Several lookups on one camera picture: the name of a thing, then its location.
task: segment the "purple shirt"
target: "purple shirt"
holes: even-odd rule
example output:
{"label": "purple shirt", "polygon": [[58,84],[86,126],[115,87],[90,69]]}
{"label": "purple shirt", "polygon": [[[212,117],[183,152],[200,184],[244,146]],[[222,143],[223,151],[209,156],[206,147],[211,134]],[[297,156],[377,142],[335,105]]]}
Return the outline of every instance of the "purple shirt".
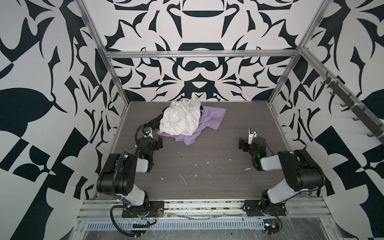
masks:
{"label": "purple shirt", "polygon": [[225,108],[203,106],[203,113],[200,117],[199,126],[192,134],[192,136],[186,136],[182,134],[172,136],[165,132],[160,133],[160,131],[157,131],[157,134],[164,137],[173,137],[175,138],[176,142],[183,141],[185,145],[189,146],[195,141],[195,139],[200,135],[201,131],[203,131],[206,127],[217,130],[220,126],[221,120],[223,120],[225,111]]}

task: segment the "white wall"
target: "white wall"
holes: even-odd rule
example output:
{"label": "white wall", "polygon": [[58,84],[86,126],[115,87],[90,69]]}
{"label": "white wall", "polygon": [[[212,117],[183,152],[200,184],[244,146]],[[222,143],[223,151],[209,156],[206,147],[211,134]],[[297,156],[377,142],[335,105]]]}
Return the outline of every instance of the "white wall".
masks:
{"label": "white wall", "polygon": [[112,64],[131,101],[268,100],[287,57],[134,58]]}
{"label": "white wall", "polygon": [[1,1],[0,40],[1,238],[61,239],[124,103],[72,0]]}

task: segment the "hook rack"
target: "hook rack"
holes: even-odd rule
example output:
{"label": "hook rack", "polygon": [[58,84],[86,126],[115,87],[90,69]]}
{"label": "hook rack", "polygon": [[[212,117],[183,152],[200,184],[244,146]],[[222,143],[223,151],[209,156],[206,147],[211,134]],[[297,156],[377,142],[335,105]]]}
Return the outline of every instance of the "hook rack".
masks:
{"label": "hook rack", "polygon": [[355,115],[354,121],[361,121],[371,131],[368,137],[376,137],[384,144],[384,127],[383,122],[362,102],[358,99],[335,75],[329,71],[321,61],[316,58],[310,50],[299,47],[299,54],[315,69],[315,71],[325,79],[322,85],[327,84],[331,89],[331,95],[337,95],[344,104],[341,107],[348,107]]}

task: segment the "pile of laundry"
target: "pile of laundry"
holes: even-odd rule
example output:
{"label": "pile of laundry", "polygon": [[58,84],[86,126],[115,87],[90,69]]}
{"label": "pile of laundry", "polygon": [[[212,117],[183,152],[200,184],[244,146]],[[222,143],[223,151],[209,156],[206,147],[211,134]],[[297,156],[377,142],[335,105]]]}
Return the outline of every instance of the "pile of laundry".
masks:
{"label": "pile of laundry", "polygon": [[225,115],[225,108],[201,106],[196,98],[172,101],[163,114],[144,124],[159,129],[159,136],[173,137],[176,142],[191,145],[206,127],[217,130]]}

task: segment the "black mounting bracket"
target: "black mounting bracket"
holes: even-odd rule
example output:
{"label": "black mounting bracket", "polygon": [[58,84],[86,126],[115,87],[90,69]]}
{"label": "black mounting bracket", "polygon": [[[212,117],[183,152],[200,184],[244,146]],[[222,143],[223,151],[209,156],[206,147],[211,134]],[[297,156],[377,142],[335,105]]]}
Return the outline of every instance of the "black mounting bracket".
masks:
{"label": "black mounting bracket", "polygon": [[[260,200],[245,200],[245,212],[247,213],[248,217],[255,217],[255,216],[265,216],[264,213],[262,213],[262,207],[259,204]],[[263,212],[265,213],[271,213],[273,215],[276,215],[276,213],[279,214],[279,216],[285,216],[286,215],[286,208],[285,208],[285,202],[280,204],[273,204],[272,206],[267,206],[265,209],[263,209]]]}
{"label": "black mounting bracket", "polygon": [[134,218],[149,212],[147,218],[156,217],[159,213],[164,213],[164,202],[163,201],[149,201],[148,194],[146,193],[144,203],[140,206],[131,206],[124,208],[122,212],[122,218]]}

